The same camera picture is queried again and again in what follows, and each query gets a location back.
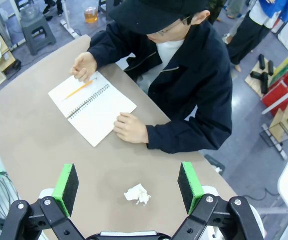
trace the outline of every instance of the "eyeglasses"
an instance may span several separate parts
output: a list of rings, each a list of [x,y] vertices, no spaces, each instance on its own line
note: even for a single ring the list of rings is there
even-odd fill
[[[182,21],[180,21],[178,24],[175,24],[174,26],[170,27],[169,29],[166,29],[166,30],[161,30],[161,31],[158,31],[157,34],[160,34],[161,36],[164,36],[164,34],[166,34],[168,31],[170,31],[171,29],[173,29],[174,27],[176,27],[177,25],[183,23],[185,20],[187,20],[188,18],[190,18],[189,16],[184,18]]]

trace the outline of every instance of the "person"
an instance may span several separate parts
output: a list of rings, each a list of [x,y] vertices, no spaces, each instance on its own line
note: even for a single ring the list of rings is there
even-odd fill
[[[209,0],[209,11],[210,11],[210,15],[208,17],[208,21],[211,24],[214,24],[214,22],[217,21],[221,21],[221,19],[218,17],[220,14],[220,11],[222,10],[222,8],[225,5],[226,0]]]
[[[208,21],[207,0],[125,0],[95,34],[70,73],[87,83],[102,66],[130,53],[125,73],[167,114],[145,125],[120,113],[114,132],[124,141],[167,153],[218,149],[231,135],[232,80],[220,36]]]
[[[227,6],[224,8],[227,10],[227,17],[230,19],[239,18],[244,3],[245,0],[228,0]]]
[[[57,5],[57,14],[58,16],[63,15],[63,5],[61,0],[57,0],[56,2],[54,0],[45,0],[45,4],[47,5],[43,11],[43,14],[49,13],[49,10],[53,8],[55,5]]]
[[[230,61],[238,72],[240,61],[266,37],[278,17],[288,20],[288,0],[258,0],[246,14],[227,45]]]

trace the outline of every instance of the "white shirt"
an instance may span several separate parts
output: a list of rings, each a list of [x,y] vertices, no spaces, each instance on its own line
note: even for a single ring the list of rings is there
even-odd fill
[[[274,26],[274,23],[278,19],[280,11],[275,12],[272,18],[269,18],[263,11],[262,7],[260,6],[259,1],[257,1],[249,13],[250,19],[256,22],[259,25],[264,25],[268,29],[271,29]]]
[[[160,72],[168,65],[171,58],[177,52],[177,50],[182,46],[184,40],[180,41],[167,41],[164,43],[157,43],[157,51],[162,60],[162,64],[152,68],[151,70],[145,72],[137,78],[137,85],[148,94],[149,86],[158,77]]]

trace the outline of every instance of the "person's right hand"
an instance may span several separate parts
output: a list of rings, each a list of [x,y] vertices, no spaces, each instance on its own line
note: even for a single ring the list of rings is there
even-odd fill
[[[90,52],[83,52],[75,59],[70,74],[78,79],[78,81],[87,83],[96,69],[97,62],[94,59],[94,56]]]

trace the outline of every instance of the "beige tabletop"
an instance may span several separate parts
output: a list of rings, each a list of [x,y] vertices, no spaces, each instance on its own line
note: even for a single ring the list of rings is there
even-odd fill
[[[174,234],[186,217],[177,177],[182,161],[193,162],[203,185],[225,200],[234,191],[197,152],[167,154],[144,144],[124,142],[111,132],[92,147],[64,118],[48,92],[69,77],[75,57],[87,50],[82,36],[33,65],[0,91],[0,156],[20,196],[34,203],[41,190],[55,186],[63,164],[74,163],[79,177],[72,221],[84,237],[100,231],[156,230]],[[137,108],[146,124],[167,116],[120,69],[100,72]],[[152,196],[146,206],[123,193],[141,183]],[[56,239],[48,233],[50,239]]]

